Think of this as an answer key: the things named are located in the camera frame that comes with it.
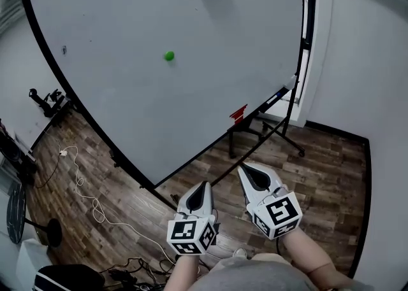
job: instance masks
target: whiteboard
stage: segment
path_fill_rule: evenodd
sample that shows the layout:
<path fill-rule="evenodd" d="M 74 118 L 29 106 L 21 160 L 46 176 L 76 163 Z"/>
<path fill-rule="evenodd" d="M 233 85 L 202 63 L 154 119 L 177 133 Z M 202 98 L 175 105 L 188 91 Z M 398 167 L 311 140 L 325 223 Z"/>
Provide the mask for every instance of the whiteboard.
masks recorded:
<path fill-rule="evenodd" d="M 298 65 L 302 0 L 23 2 L 62 87 L 153 186 L 234 126 L 231 114 L 246 105 L 246 117 L 272 97 Z"/>

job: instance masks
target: baseboard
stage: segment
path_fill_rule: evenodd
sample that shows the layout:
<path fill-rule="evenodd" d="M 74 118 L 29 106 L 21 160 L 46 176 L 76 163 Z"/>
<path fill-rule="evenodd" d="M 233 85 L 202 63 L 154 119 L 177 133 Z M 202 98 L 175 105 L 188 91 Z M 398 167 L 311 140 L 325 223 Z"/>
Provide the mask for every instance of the baseboard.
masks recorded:
<path fill-rule="evenodd" d="M 361 259 L 361 254 L 363 253 L 365 237 L 367 235 L 368 221 L 370 219 L 370 207 L 371 207 L 371 189 L 372 189 L 372 177 L 371 177 L 371 152 L 370 152 L 370 141 L 359 135 L 351 134 L 347 131 L 342 131 L 327 125 L 318 124 L 316 122 L 306 121 L 305 127 L 313 128 L 319 131 L 327 132 L 336 136 L 350 139 L 364 145 L 365 154 L 365 200 L 364 200 L 364 213 L 363 222 L 361 224 L 360 236 L 358 238 L 356 253 L 354 254 L 353 263 L 351 264 L 348 277 L 354 278 L 356 274 L 358 263 Z"/>

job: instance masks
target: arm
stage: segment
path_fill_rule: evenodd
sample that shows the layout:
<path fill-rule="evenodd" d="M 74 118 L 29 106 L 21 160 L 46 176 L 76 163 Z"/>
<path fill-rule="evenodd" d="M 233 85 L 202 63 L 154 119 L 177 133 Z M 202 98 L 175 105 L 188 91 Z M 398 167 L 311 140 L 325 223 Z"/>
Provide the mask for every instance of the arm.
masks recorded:
<path fill-rule="evenodd" d="M 197 280 L 199 256 L 181 256 L 164 291 L 187 291 Z"/>
<path fill-rule="evenodd" d="M 285 234 L 282 241 L 296 267 L 307 274 L 321 290 L 353 284 L 352 279 L 336 270 L 328 254 L 300 228 Z"/>

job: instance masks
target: white cable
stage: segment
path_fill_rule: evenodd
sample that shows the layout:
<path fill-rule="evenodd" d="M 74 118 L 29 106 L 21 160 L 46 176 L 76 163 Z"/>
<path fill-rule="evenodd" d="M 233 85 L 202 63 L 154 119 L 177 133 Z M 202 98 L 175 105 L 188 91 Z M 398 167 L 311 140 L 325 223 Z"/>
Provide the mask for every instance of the white cable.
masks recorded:
<path fill-rule="evenodd" d="M 69 148 L 75 148 L 75 149 L 77 150 L 77 151 L 76 151 L 76 154 L 75 154 L 75 156 L 74 156 L 74 161 L 73 161 L 74 164 L 76 165 L 75 192 L 76 192 L 80 197 L 82 197 L 82 198 L 92 199 L 92 207 L 93 207 L 92 215 L 93 215 L 95 221 L 97 221 L 98 223 L 103 223 L 104 221 L 107 221 L 109 224 L 112 224 L 112 225 L 126 225 L 126 226 L 130 227 L 130 228 L 131 228 L 136 234 L 138 234 L 139 236 L 141 236 L 141 237 L 143 237 L 143 238 L 145 238 L 145 239 L 147 239 L 147 240 L 149 240 L 149 241 L 155 243 L 156 245 L 158 245 L 158 247 L 159 247 L 159 248 L 161 249 L 161 251 L 164 253 L 164 256 L 166 256 L 166 258 L 168 259 L 168 261 L 171 262 L 173 265 L 175 265 L 175 263 L 169 258 L 169 256 L 167 256 L 167 253 L 165 252 L 165 250 L 163 249 L 163 247 L 162 247 L 158 242 L 156 242 L 156 241 L 152 240 L 151 238 L 148 238 L 148 237 L 145 236 L 144 234 L 138 232 L 138 231 L 137 231 L 134 227 L 132 227 L 130 224 L 123 223 L 123 222 L 121 222 L 121 223 L 113 223 L 113 222 L 109 221 L 109 220 L 106 218 L 105 211 L 103 210 L 102 204 L 101 204 L 101 202 L 99 201 L 98 198 L 96 198 L 96 197 L 90 197 L 90 196 L 84 196 L 84 195 L 81 195 L 81 194 L 78 192 L 78 186 L 81 187 L 81 186 L 84 184 L 84 178 L 79 178 L 79 179 L 78 179 L 79 166 L 78 166 L 78 164 L 75 162 L 75 160 L 77 159 L 77 156 L 78 156 L 78 147 L 76 147 L 76 146 L 68 146 L 68 147 L 64 148 L 63 150 L 61 150 L 61 145 L 59 144 L 58 139 L 55 138 L 53 135 L 49 134 L 47 131 L 44 131 L 44 132 L 45 132 L 47 135 L 49 135 L 49 136 L 51 136 L 52 138 L 54 138 L 55 141 L 57 142 L 58 147 L 59 147 L 59 154 L 58 154 L 58 156 L 60 156 L 61 152 L 66 151 L 66 150 L 69 149 Z M 98 220 L 98 219 L 96 218 L 96 216 L 95 216 L 95 211 L 97 211 L 100 215 L 102 215 L 102 220 Z"/>

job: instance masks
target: whiteboard frame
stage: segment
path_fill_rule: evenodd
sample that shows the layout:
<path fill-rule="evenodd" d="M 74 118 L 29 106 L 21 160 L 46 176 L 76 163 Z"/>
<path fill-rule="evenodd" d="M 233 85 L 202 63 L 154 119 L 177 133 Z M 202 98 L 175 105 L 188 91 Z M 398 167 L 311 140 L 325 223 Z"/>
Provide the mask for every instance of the whiteboard frame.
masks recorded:
<path fill-rule="evenodd" d="M 209 148 L 213 147 L 217 142 L 219 142 L 222 138 L 227 136 L 231 131 L 234 131 L 237 127 L 240 125 L 245 125 L 246 122 L 252 120 L 259 112 L 265 112 L 267 109 L 272 107 L 277 101 L 279 101 L 283 96 L 286 95 L 286 93 L 289 92 L 289 90 L 285 87 L 281 88 L 279 91 L 277 91 L 275 94 L 271 95 L 271 97 L 265 101 L 263 104 L 260 104 L 253 112 L 248 114 L 239 124 L 235 124 L 232 127 L 230 127 L 222 136 L 217 138 L 213 143 L 208 145 L 205 149 L 203 149 L 200 153 L 195 155 L 193 158 L 191 158 L 189 161 L 184 163 L 182 166 L 174 170 L 174 172 L 170 173 L 167 177 L 163 178 L 159 183 L 153 184 L 122 152 L 115 143 L 106 135 L 106 133 L 103 131 L 103 129 L 99 126 L 99 124 L 95 121 L 95 119 L 92 117 L 92 115 L 88 112 L 86 107 L 82 104 L 81 100 L 78 98 L 76 95 L 75 91 L 72 89 L 71 85 L 68 83 L 67 79 L 65 78 L 64 74 L 62 73 L 60 67 L 58 66 L 58 63 L 55 61 L 54 56 L 52 55 L 51 50 L 49 49 L 47 42 L 45 41 L 44 35 L 40 29 L 40 26 L 37 22 L 36 15 L 33 10 L 33 6 L 31 4 L 31 0 L 22 0 L 25 13 L 27 15 L 27 19 L 29 21 L 29 24 L 31 26 L 31 30 L 33 31 L 34 37 L 38 43 L 38 46 L 40 47 L 41 52 L 44 55 L 45 60 L 48 62 L 48 65 L 50 66 L 53 74 L 57 78 L 58 82 L 61 84 L 62 88 L 65 90 L 67 93 L 67 96 L 74 102 L 75 106 L 79 109 L 79 112 L 82 114 L 82 116 L 86 119 L 86 121 L 89 123 L 89 125 L 96 131 L 96 133 L 100 136 L 100 138 L 108 145 L 108 147 L 112 150 L 114 157 L 115 157 L 115 162 L 118 163 L 118 165 L 127 172 L 128 175 L 130 175 L 133 179 L 135 179 L 141 186 L 141 188 L 146 188 L 147 190 L 154 192 L 155 196 L 160 198 L 162 201 L 164 201 L 167 205 L 170 205 L 170 207 L 173 207 L 164 197 L 162 197 L 159 193 L 157 193 L 154 189 L 156 189 L 158 186 L 160 186 L 162 183 L 167 181 L 169 178 L 171 178 L 174 174 L 179 172 L 181 169 L 186 167 L 188 164 L 190 164 L 193 160 L 197 159 L 201 154 L 206 152 Z M 303 22 L 304 22 L 304 0 L 302 0 L 302 31 L 300 34 L 300 46 L 299 46 L 299 58 L 298 58 L 298 65 L 296 72 L 294 75 L 298 77 L 299 70 L 300 70 L 300 62 L 302 59 L 302 51 L 303 51 Z"/>

